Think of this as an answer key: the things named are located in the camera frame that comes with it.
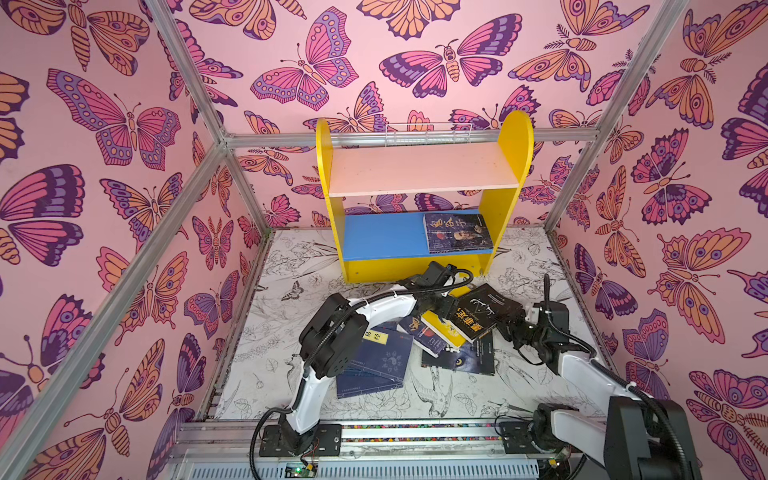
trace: book cover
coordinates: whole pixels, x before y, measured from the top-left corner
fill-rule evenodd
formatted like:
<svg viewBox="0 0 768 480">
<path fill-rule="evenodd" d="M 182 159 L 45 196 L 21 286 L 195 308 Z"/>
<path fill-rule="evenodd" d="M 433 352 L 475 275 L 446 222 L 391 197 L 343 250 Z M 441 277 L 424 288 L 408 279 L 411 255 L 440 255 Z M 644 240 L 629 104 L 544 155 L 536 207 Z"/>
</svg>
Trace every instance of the book cover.
<svg viewBox="0 0 768 480">
<path fill-rule="evenodd" d="M 347 375 L 346 371 L 336 376 L 336 398 L 338 399 L 401 388 L 402 382 L 382 376 L 351 376 Z"/>
<path fill-rule="evenodd" d="M 474 343 L 467 342 L 458 352 L 443 351 L 437 358 L 423 353 L 422 366 L 493 375 L 493 335 L 485 335 Z"/>
<path fill-rule="evenodd" d="M 440 352 L 445 350 L 448 346 L 448 342 L 440 338 L 437 333 L 432 331 L 424 322 L 417 316 L 406 316 L 400 320 L 397 326 L 398 330 L 403 333 L 408 333 L 413 337 L 413 342 L 420 349 L 427 352 L 429 355 L 437 356 Z"/>
<path fill-rule="evenodd" d="M 408 368 L 413 339 L 395 330 L 373 328 L 363 336 L 349 368 L 402 382 Z"/>
<path fill-rule="evenodd" d="M 422 320 L 433 332 L 437 333 L 437 336 L 445 340 L 450 346 L 459 348 L 466 343 L 466 339 L 458 334 L 453 325 L 440 320 L 440 317 L 435 315 L 434 312 L 424 313 Z"/>
<path fill-rule="evenodd" d="M 424 214 L 424 230 L 430 253 L 493 248 L 481 214 Z"/>
<path fill-rule="evenodd" d="M 456 314 L 447 322 L 467 341 L 474 342 L 497 326 L 496 319 L 503 318 L 519 305 L 485 283 L 458 298 Z"/>
</svg>

